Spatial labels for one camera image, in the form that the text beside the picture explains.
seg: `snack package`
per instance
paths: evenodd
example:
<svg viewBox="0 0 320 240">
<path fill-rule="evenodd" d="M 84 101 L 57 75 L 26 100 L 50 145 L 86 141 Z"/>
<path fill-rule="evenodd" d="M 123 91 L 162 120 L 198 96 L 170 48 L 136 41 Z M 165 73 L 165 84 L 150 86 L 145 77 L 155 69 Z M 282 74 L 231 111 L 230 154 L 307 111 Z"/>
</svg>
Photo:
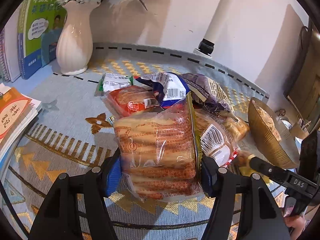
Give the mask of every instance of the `snack package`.
<svg viewBox="0 0 320 240">
<path fill-rule="evenodd" d="M 184 99 L 114 121 L 124 182 L 135 197 L 173 202 L 202 194 L 191 118 Z"/>
<path fill-rule="evenodd" d="M 236 157 L 237 144 L 230 134 L 203 109 L 195 109 L 202 153 L 215 159 L 219 167 Z"/>
<path fill-rule="evenodd" d="M 236 143 L 241 141 L 250 131 L 249 125 L 241 118 L 233 115 L 232 117 L 224 116 L 223 111 L 217 117 L 224 128 L 234 138 Z"/>
<path fill-rule="evenodd" d="M 128 76 L 105 73 L 99 82 L 99 91 L 108 92 L 132 86 L 132 79 Z"/>
<path fill-rule="evenodd" d="M 129 86 L 108 92 L 106 100 L 120 118 L 149 112 L 153 106 L 158 105 L 152 92 L 138 86 Z"/>
<path fill-rule="evenodd" d="M 275 123 L 273 122 L 272 117 L 265 110 L 263 110 L 260 106 L 255 105 L 255 107 L 257 109 L 258 114 L 261 116 L 262 120 L 268 126 L 271 133 L 275 136 L 277 141 L 280 142 L 281 136 L 275 127 Z"/>
<path fill-rule="evenodd" d="M 142 84 L 153 87 L 153 93 L 162 108 L 169 108 L 183 99 L 190 91 L 183 79 L 170 72 L 156 72 L 136 78 Z"/>
<path fill-rule="evenodd" d="M 188 84 L 192 99 L 203 105 L 209 112 L 219 112 L 221 110 L 235 112 L 226 93 L 211 78 L 199 73 L 185 73 L 181 77 Z"/>
</svg>

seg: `red bread package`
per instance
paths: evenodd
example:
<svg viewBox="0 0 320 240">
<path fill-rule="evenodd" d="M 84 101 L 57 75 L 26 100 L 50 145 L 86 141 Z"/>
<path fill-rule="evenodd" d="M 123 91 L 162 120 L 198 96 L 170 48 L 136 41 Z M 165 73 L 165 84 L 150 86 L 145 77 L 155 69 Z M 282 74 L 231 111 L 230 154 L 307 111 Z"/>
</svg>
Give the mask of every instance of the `red bread package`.
<svg viewBox="0 0 320 240">
<path fill-rule="evenodd" d="M 149 112 L 158 101 L 152 91 L 138 86 L 130 86 L 107 93 L 106 99 L 117 113 L 118 118 L 132 114 Z"/>
</svg>

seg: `green book cover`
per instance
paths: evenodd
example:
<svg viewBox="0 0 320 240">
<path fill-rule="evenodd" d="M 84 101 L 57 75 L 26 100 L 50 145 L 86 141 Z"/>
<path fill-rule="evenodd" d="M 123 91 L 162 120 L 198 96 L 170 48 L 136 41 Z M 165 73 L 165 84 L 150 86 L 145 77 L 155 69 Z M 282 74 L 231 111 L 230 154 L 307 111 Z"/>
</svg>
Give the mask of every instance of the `green book cover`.
<svg viewBox="0 0 320 240">
<path fill-rule="evenodd" d="M 67 12 L 57 0 L 25 0 L 25 3 L 18 40 L 21 75 L 27 79 L 55 59 Z"/>
</svg>

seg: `white pipe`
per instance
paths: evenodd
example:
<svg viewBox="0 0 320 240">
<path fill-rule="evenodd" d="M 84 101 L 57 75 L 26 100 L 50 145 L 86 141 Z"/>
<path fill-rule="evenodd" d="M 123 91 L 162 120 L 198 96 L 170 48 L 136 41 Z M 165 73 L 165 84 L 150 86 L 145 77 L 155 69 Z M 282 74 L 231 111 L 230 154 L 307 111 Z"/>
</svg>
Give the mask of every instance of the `white pipe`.
<svg viewBox="0 0 320 240">
<path fill-rule="evenodd" d="M 220 0 L 218 7 L 212 17 L 210 25 L 204 38 L 212 43 L 216 43 L 219 38 L 220 32 L 225 25 L 227 14 L 232 0 Z"/>
</svg>

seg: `white vase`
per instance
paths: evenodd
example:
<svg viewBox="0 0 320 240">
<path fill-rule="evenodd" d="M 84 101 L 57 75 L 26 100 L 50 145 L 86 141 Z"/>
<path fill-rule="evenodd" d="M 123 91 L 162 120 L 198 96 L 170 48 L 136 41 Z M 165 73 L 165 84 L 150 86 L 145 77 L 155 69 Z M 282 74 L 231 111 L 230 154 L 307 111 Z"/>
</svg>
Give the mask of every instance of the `white vase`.
<svg viewBox="0 0 320 240">
<path fill-rule="evenodd" d="M 92 10 L 99 5 L 72 0 L 63 6 L 68 14 L 56 50 L 62 74 L 78 75 L 87 70 L 93 49 L 89 19 Z"/>
</svg>

